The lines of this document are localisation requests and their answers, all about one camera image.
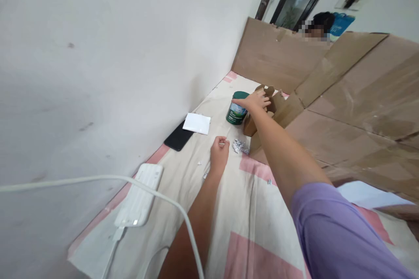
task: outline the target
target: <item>white cable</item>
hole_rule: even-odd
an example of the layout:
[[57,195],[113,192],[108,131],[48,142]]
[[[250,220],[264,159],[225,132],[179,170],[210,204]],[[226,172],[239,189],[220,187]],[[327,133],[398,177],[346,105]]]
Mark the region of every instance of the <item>white cable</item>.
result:
[[168,198],[167,196],[154,191],[150,189],[149,187],[145,186],[144,184],[138,182],[137,180],[134,180],[130,177],[123,177],[123,176],[116,176],[116,175],[99,175],[99,176],[92,176],[92,177],[80,177],[80,178],[74,178],[74,179],[65,179],[65,180],[56,180],[56,181],[46,181],[46,182],[37,182],[37,183],[26,183],[26,184],[16,184],[16,185],[4,185],[0,186],[0,192],[19,192],[19,191],[27,191],[27,190],[33,190],[41,187],[57,187],[57,186],[63,186],[63,185],[69,185],[69,184],[76,184],[81,182],[90,182],[90,181],[97,181],[97,180],[122,180],[127,181],[128,183],[131,183],[133,185],[138,186],[139,188],[142,188],[144,191],[157,196],[158,198],[161,198],[162,200],[165,200],[168,203],[171,203],[173,206],[176,206],[180,212],[182,213],[184,219],[186,228],[188,229],[189,238],[191,239],[191,245],[193,254],[195,256],[196,266],[198,268],[198,275],[199,279],[204,279],[204,270],[202,269],[201,259],[199,258],[199,252],[198,247],[196,246],[195,237],[193,235],[192,231],[192,225],[188,218],[188,214],[183,209],[183,207],[175,202],[174,200]]
[[125,227],[119,227],[115,231],[115,234],[113,235],[113,239],[112,239],[112,242],[113,242],[112,251],[110,253],[108,264],[106,265],[105,272],[103,273],[102,279],[107,279],[108,278],[110,267],[111,267],[111,265],[113,263],[113,258],[115,256],[115,252],[117,250],[119,241],[121,240],[122,235],[124,234],[124,231],[125,231]]

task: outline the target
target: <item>bed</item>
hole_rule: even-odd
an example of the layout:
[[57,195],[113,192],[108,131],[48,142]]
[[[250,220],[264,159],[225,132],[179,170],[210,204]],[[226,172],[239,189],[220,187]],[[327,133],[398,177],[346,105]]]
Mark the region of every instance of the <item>bed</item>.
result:
[[[242,126],[225,119],[235,91],[253,92],[258,83],[230,72],[194,112],[211,117],[208,135],[195,133],[180,152],[162,145],[148,163],[164,167],[158,191],[190,208],[209,170],[215,136],[250,143]],[[113,222],[127,195],[127,184],[88,225],[69,248],[68,259],[92,279],[102,278],[116,227]],[[419,244],[405,221],[361,209],[389,249],[419,273]],[[120,241],[109,278],[156,278],[183,218],[172,205],[155,199],[148,222],[128,228]],[[230,147],[218,190],[211,231],[206,278],[306,279],[304,262],[290,213],[269,166]]]

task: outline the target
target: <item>black phone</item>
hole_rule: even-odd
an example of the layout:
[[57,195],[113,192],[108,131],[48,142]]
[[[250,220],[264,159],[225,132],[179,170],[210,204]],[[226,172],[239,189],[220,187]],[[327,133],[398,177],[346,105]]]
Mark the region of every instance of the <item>black phone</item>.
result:
[[184,130],[183,124],[185,120],[182,121],[181,124],[169,135],[169,137],[165,140],[165,145],[169,146],[170,148],[181,151],[188,140],[191,138],[192,134],[195,132]]

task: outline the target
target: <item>person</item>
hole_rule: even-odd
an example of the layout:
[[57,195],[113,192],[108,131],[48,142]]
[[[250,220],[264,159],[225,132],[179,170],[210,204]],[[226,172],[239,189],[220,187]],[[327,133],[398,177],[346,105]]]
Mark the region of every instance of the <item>person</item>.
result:
[[[290,211],[303,256],[313,279],[415,278],[387,249],[379,235],[339,191],[310,154],[269,118],[263,89],[232,102],[246,108],[279,191]],[[218,136],[211,147],[211,169],[188,216],[205,268],[217,189],[230,143]],[[159,279],[198,278],[192,246],[183,223],[163,262]]]
[[301,29],[300,31],[303,32],[306,37],[327,40],[334,22],[335,16],[332,13],[321,12],[313,17],[313,21],[307,25],[306,29]]

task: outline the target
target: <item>can label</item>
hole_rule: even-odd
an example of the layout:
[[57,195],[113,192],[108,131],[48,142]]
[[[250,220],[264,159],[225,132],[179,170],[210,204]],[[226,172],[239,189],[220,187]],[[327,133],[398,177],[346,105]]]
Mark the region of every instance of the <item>can label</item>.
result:
[[226,120],[234,125],[240,125],[246,116],[247,110],[237,104],[232,103],[227,112]]

